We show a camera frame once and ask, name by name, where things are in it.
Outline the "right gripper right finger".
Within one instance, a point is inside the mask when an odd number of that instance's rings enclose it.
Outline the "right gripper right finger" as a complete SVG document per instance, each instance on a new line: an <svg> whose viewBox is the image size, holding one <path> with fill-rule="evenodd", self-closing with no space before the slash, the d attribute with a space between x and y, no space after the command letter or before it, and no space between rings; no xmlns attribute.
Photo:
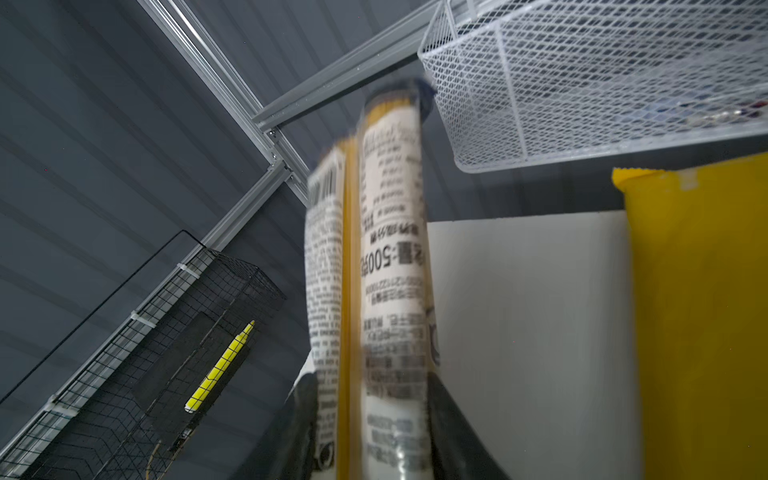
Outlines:
<svg viewBox="0 0 768 480"><path fill-rule="evenodd" d="M487 451L440 377L429 373L427 384L434 478L509 480L510 477Z"/></svg>

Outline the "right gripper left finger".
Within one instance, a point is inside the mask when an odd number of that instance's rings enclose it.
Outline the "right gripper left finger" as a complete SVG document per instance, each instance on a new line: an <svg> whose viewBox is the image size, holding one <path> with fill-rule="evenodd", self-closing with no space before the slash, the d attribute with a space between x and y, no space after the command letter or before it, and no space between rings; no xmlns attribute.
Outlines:
<svg viewBox="0 0 768 480"><path fill-rule="evenodd" d="M303 375L231 479L310 479L316 437L318 380Z"/></svg>

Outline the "dark blue clear spaghetti bag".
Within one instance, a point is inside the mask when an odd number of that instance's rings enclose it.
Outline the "dark blue clear spaghetti bag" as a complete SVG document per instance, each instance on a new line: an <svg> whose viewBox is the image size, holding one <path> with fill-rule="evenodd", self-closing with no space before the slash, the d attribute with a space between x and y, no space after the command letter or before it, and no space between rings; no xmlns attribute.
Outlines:
<svg viewBox="0 0 768 480"><path fill-rule="evenodd" d="M308 180L304 234L317 479L430 479L427 378L438 364L423 198L434 92L396 81Z"/></svg>

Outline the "yellow Pastatime bag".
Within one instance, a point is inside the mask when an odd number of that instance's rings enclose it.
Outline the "yellow Pastatime bag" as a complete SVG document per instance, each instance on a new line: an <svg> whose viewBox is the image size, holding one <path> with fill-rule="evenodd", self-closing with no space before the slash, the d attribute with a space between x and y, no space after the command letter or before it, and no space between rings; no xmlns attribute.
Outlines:
<svg viewBox="0 0 768 480"><path fill-rule="evenodd" d="M615 169L635 304L645 475L767 475L767 157Z"/></svg>

